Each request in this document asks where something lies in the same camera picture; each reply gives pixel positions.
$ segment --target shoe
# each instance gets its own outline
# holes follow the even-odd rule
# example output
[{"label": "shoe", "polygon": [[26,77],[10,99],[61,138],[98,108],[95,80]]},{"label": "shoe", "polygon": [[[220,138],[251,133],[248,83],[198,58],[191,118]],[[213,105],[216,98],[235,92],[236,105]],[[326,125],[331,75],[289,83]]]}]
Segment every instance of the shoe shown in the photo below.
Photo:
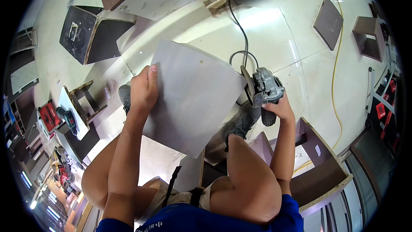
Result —
[{"label": "shoe", "polygon": [[228,138],[235,134],[246,139],[246,134],[260,118],[260,107],[253,108],[249,101],[245,101],[234,117],[222,128],[222,139],[226,143],[225,152],[229,150]]},{"label": "shoe", "polygon": [[126,116],[130,110],[130,89],[130,85],[125,84],[120,86],[118,90],[123,109],[126,111]]}]

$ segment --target yellow cable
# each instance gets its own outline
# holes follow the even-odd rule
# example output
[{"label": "yellow cable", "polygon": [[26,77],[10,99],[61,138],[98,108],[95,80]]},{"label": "yellow cable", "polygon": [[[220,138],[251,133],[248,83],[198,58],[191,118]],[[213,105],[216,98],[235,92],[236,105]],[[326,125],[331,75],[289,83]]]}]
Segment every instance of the yellow cable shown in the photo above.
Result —
[{"label": "yellow cable", "polygon": [[[338,6],[339,6],[339,9],[340,9],[340,15],[341,15],[342,18],[343,18],[343,12],[342,12],[342,7],[340,6],[340,2],[339,2],[339,0],[336,0],[336,1],[337,1]],[[335,98],[334,98],[334,96],[333,96],[333,95],[334,95],[333,87],[334,87],[334,84],[335,84],[335,73],[336,73],[337,58],[338,58],[338,56],[339,56],[339,51],[340,51],[340,46],[341,46],[341,44],[342,44],[342,39],[343,39],[343,24],[342,24],[342,28],[341,28],[341,30],[340,30],[340,40],[339,40],[339,45],[338,45],[338,47],[337,47],[335,65],[333,66],[332,89],[331,89],[331,92],[332,92],[332,106],[333,106],[333,111],[335,112],[336,119],[337,119],[337,121],[339,122],[339,125],[340,125],[340,133],[339,133],[339,137],[337,138],[337,141],[336,141],[335,145],[333,145],[333,147],[332,147],[332,150],[336,147],[337,143],[339,142],[339,140],[340,140],[340,138],[341,138],[341,136],[342,136],[342,130],[343,130],[342,122],[340,121],[339,117],[337,116],[337,112],[336,112],[336,108],[335,108]],[[302,168],[307,167],[307,166],[310,165],[311,163],[312,163],[312,161],[310,161],[310,160],[309,160],[308,162],[304,163],[304,164],[303,164],[302,166],[300,166],[297,170],[295,170],[295,171],[293,172],[293,174],[295,174],[296,172],[298,172],[298,171],[301,170]]]}]

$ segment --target blue shirt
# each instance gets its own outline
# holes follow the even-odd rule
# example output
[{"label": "blue shirt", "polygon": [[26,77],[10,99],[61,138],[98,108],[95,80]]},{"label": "blue shirt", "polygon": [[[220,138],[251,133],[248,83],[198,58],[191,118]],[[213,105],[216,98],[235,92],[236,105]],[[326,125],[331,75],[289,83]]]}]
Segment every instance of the blue shirt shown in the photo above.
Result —
[{"label": "blue shirt", "polygon": [[[126,223],[106,218],[103,219],[96,232],[133,232]],[[282,195],[282,205],[273,222],[260,226],[244,220],[214,214],[190,204],[171,204],[145,224],[136,232],[162,232],[162,231],[303,231],[303,219],[299,214],[297,202],[288,194]]]}]

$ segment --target beige shorts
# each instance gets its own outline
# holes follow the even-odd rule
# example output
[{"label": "beige shorts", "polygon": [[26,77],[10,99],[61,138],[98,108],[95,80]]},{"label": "beige shorts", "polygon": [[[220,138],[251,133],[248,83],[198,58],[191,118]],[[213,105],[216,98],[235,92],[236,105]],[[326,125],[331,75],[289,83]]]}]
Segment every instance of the beige shorts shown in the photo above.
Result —
[{"label": "beige shorts", "polygon": [[[206,189],[204,189],[202,195],[200,196],[199,200],[199,207],[210,211],[210,188],[213,185],[211,183]],[[147,208],[145,214],[136,221],[139,225],[143,225],[148,219],[153,217],[162,209],[162,204],[164,199],[166,198],[167,189],[169,184],[163,181],[160,177],[152,178],[149,182],[145,183],[143,186],[156,188],[157,192],[154,195],[154,198]],[[190,204],[190,198],[192,197],[192,193],[189,192],[178,192],[176,189],[172,189],[170,194],[169,200],[167,201],[167,205],[170,204],[179,204],[179,203],[186,203]]]}]

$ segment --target black strap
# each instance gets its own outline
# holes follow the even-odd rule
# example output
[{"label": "black strap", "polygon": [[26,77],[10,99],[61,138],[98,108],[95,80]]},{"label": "black strap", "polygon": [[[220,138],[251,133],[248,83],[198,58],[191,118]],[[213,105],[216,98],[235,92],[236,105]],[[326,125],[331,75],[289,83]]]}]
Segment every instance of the black strap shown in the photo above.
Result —
[{"label": "black strap", "polygon": [[175,179],[178,177],[179,170],[182,166],[177,166],[175,171],[172,174],[172,178],[170,179],[169,187],[167,188],[166,198],[163,200],[162,208],[166,207],[167,201],[169,200],[170,194],[172,193],[173,184],[175,183]]},{"label": "black strap", "polygon": [[189,193],[192,193],[192,197],[190,198],[190,205],[199,207],[200,196],[203,193],[203,189],[196,187],[190,190]]}]

